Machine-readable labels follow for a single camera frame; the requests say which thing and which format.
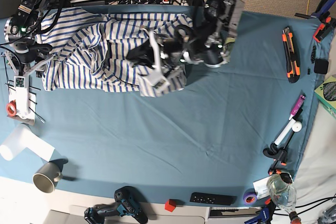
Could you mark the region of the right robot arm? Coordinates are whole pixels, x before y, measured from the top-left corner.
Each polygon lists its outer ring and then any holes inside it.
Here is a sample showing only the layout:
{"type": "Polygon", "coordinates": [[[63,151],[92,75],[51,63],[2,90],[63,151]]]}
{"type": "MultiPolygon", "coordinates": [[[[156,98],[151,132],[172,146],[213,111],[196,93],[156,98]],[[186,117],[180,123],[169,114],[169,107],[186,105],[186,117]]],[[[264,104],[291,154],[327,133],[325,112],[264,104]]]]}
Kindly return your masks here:
{"type": "Polygon", "coordinates": [[[52,0],[22,0],[16,13],[4,27],[5,43],[1,48],[15,76],[28,76],[39,71],[52,59],[50,44],[39,44],[35,36],[50,32],[56,25],[65,0],[59,0],[58,10],[51,25],[42,28],[42,21],[52,6],[52,0]]]}

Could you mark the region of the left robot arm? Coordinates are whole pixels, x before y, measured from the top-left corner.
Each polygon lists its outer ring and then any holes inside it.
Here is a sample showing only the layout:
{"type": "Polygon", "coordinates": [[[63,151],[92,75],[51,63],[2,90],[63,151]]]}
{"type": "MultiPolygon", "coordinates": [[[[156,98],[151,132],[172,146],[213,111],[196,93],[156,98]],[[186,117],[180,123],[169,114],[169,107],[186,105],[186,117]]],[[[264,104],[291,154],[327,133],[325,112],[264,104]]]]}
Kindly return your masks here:
{"type": "Polygon", "coordinates": [[[172,36],[158,34],[145,27],[149,36],[141,46],[127,54],[134,66],[145,66],[168,77],[182,64],[219,67],[230,61],[237,38],[244,0],[197,0],[193,26],[177,25],[172,36]],[[203,21],[197,21],[197,8],[203,6],[203,21]]]}

